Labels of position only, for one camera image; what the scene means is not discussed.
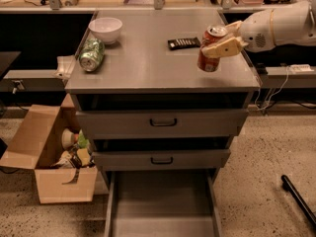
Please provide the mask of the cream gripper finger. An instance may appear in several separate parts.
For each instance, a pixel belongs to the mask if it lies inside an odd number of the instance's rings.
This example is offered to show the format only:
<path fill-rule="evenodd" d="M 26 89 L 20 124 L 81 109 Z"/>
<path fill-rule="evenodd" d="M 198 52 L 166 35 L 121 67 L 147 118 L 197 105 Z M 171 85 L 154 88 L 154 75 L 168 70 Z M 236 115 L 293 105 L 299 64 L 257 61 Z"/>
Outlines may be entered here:
<path fill-rule="evenodd" d="M 236 21 L 236 22 L 226 25 L 225 28 L 231 37 L 240 37 L 241 26 L 242 26 L 242 21 Z"/>
<path fill-rule="evenodd" d="M 247 45 L 241 37 L 231 37 L 206 46 L 201 51 L 207 58 L 221 58 L 237 55 Z"/>

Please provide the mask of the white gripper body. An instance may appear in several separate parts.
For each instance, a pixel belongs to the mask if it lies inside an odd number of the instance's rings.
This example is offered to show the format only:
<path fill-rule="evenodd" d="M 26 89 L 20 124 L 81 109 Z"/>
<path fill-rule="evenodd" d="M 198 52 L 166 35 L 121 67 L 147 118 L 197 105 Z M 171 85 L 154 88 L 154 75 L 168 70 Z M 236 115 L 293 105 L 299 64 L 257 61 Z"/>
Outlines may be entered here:
<path fill-rule="evenodd" d="M 265 10 L 250 15 L 240 26 L 241 38 L 248 44 L 251 52 L 262 52 L 273 49 L 272 10 Z"/>

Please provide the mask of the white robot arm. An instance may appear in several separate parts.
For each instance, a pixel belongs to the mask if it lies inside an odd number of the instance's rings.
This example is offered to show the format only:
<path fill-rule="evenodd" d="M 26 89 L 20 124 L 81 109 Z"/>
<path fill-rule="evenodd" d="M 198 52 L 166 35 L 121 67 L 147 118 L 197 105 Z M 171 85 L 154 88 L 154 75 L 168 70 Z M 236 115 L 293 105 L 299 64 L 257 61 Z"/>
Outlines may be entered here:
<path fill-rule="evenodd" d="M 223 29 L 209 29 L 211 34 L 222 36 L 201 49 L 207 58 L 233 56 L 243 48 L 263 52 L 285 44 L 315 46 L 316 0 L 301 0 L 283 8 L 267 9 Z"/>

